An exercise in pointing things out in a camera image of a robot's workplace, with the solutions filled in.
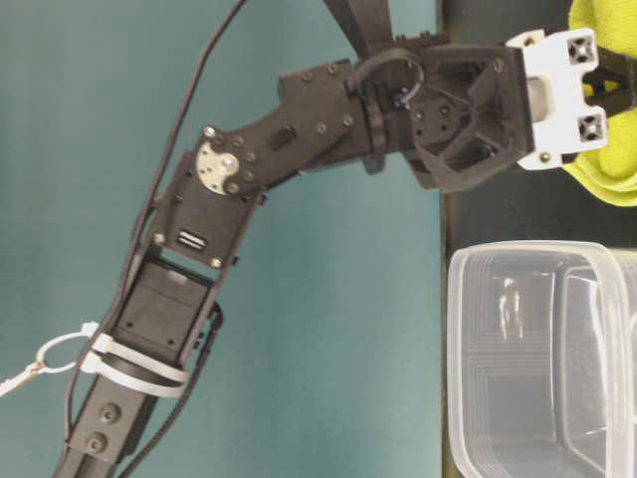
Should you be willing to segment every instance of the plastic container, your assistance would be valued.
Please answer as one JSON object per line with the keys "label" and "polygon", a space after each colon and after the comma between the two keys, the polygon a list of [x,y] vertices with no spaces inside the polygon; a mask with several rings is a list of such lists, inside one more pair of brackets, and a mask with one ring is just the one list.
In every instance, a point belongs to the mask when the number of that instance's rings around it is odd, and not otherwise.
{"label": "plastic container", "polygon": [[458,251],[452,452],[465,478],[633,478],[637,252],[575,242]]}

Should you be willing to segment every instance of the white zip tie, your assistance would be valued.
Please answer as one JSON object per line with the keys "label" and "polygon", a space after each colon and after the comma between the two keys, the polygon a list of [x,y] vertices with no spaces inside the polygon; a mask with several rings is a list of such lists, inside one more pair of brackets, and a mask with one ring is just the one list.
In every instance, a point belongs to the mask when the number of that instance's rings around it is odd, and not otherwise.
{"label": "white zip tie", "polygon": [[69,341],[71,339],[77,338],[90,338],[98,329],[99,324],[95,322],[86,322],[82,324],[82,328],[79,332],[73,332],[71,334],[64,334],[63,336],[55,337],[54,339],[49,340],[45,344],[43,344],[38,351],[36,352],[36,359],[34,362],[28,364],[26,368],[18,373],[13,378],[9,378],[0,383],[0,397],[14,391],[20,386],[30,382],[36,376],[42,373],[62,373],[64,371],[70,370],[73,368],[76,363],[74,361],[67,363],[63,366],[57,367],[49,367],[47,365],[46,354],[53,347]]}

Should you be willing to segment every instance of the black cable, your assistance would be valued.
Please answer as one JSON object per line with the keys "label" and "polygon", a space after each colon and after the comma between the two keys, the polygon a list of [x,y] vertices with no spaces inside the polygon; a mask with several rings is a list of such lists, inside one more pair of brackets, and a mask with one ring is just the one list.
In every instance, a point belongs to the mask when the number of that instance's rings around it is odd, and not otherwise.
{"label": "black cable", "polygon": [[401,97],[398,102],[402,105],[406,105],[414,98],[420,88],[422,87],[423,82],[425,81],[425,71],[420,64],[421,58],[415,53],[410,52],[409,50],[405,50],[402,48],[392,48],[390,50],[384,50],[373,57],[370,57],[364,60],[362,63],[356,66],[353,72],[349,75],[347,80],[345,80],[345,84],[347,85],[347,89],[353,93],[358,90],[364,81],[371,75],[375,70],[382,67],[384,64],[395,61],[406,61],[409,64],[415,66],[418,69],[418,78],[416,79],[416,84],[413,88],[407,92],[403,97]]}
{"label": "black cable", "polygon": [[[242,9],[242,7],[246,4],[247,1],[248,0],[238,0],[233,6],[230,13],[224,19],[219,29],[212,36],[212,38],[210,39],[210,42],[206,46],[206,49],[204,50],[201,57],[199,58],[194,74],[190,81],[190,85],[188,86],[188,89],[186,90],[186,95],[181,104],[181,108],[177,114],[175,124],[172,130],[170,131],[170,135],[168,136],[168,141],[166,142],[166,147],[163,151],[161,161],[159,162],[159,165],[155,171],[154,177],[148,189],[148,194],[144,200],[141,211],[139,212],[135,220],[135,223],[132,229],[131,243],[128,249],[128,253],[126,254],[124,267],[119,276],[119,283],[115,292],[115,297],[110,305],[110,308],[108,309],[108,312],[106,313],[100,326],[98,327],[96,333],[91,337],[90,340],[88,340],[87,344],[85,345],[82,352],[80,353],[80,356],[77,360],[76,367],[73,371],[73,375],[69,382],[69,386],[67,387],[67,391],[65,394],[65,411],[64,411],[65,413],[65,442],[67,443],[67,446],[68,446],[69,439],[71,437],[71,432],[73,430],[73,396],[75,393],[75,387],[78,381],[78,376],[80,375],[80,366],[86,359],[87,354],[93,347],[96,339],[100,336],[100,334],[104,330],[106,330],[106,328],[108,328],[114,322],[114,320],[117,318],[117,315],[121,307],[123,306],[127,281],[130,275],[130,271],[132,269],[133,259],[137,252],[137,248],[141,240],[141,235],[143,233],[144,226],[146,225],[146,221],[152,210],[153,199],[157,193],[157,189],[161,183],[161,179],[170,162],[170,157],[172,156],[172,152],[174,150],[175,144],[177,143],[177,137],[179,136],[179,132],[181,130],[181,127],[183,126],[184,119],[186,117],[186,114],[188,113],[190,104],[192,103],[194,93],[197,89],[199,81],[201,80],[203,69],[206,65],[206,62],[208,61],[208,57],[210,56],[214,48],[217,46],[217,44],[219,43],[219,40],[221,40],[221,37],[226,32],[226,30],[228,29],[232,21],[235,19],[235,17],[237,16],[237,14]],[[65,450],[63,451],[63,455],[65,455],[66,453],[67,453],[67,447],[65,447]]]}
{"label": "black cable", "polygon": [[201,353],[197,358],[197,364],[195,365],[194,370],[192,371],[192,375],[190,376],[190,380],[188,380],[188,384],[183,390],[183,393],[179,397],[179,400],[175,404],[174,408],[166,418],[166,420],[162,423],[159,429],[152,435],[152,438],[148,440],[148,443],[139,450],[139,452],[135,455],[135,457],[128,463],[128,465],[124,468],[124,470],[119,474],[118,478],[127,478],[132,474],[133,471],[139,466],[139,464],[143,461],[143,459],[148,456],[148,454],[152,451],[152,449],[157,446],[157,444],[161,441],[163,436],[170,430],[170,427],[174,424],[174,422],[179,417],[179,414],[186,406],[188,402],[188,398],[192,394],[197,381],[199,381],[199,377],[201,376],[201,372],[203,371],[203,367],[206,365],[208,358],[210,357],[210,351],[212,350],[212,346],[219,334],[219,330],[221,326],[223,326],[223,311],[221,308],[215,304],[215,309],[213,312],[216,317],[215,320],[210,327],[210,331],[208,332],[208,337],[206,338],[206,342],[201,349]]}

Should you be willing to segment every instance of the teal background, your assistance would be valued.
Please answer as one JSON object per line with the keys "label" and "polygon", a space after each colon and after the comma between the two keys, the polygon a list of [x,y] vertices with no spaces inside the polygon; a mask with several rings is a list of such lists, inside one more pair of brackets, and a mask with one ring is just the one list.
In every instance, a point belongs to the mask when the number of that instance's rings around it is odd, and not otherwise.
{"label": "teal background", "polygon": [[[433,0],[392,0],[396,33]],[[150,173],[230,0],[0,2],[0,376],[109,303]],[[353,58],[319,0],[248,4],[177,147],[277,104],[279,73]],[[197,392],[137,476],[441,473],[439,196],[398,156],[273,191],[222,295]],[[70,352],[57,354],[59,360]],[[68,376],[0,400],[2,476],[50,476]],[[158,409],[154,424],[172,403]]]}

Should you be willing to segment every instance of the black table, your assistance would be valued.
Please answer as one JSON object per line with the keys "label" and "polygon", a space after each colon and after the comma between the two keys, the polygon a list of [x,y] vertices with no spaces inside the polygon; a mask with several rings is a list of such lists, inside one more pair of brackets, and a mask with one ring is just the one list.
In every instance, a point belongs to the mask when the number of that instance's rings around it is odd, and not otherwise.
{"label": "black table", "polygon": [[[504,43],[535,28],[566,29],[570,3],[442,0],[441,28],[453,42]],[[444,284],[454,252],[475,244],[519,239],[593,241],[609,247],[637,244],[637,211],[599,201],[562,170],[528,172],[512,168],[471,191],[444,194],[442,221]],[[450,458],[446,430],[443,433],[444,474],[453,477],[457,470]]]}

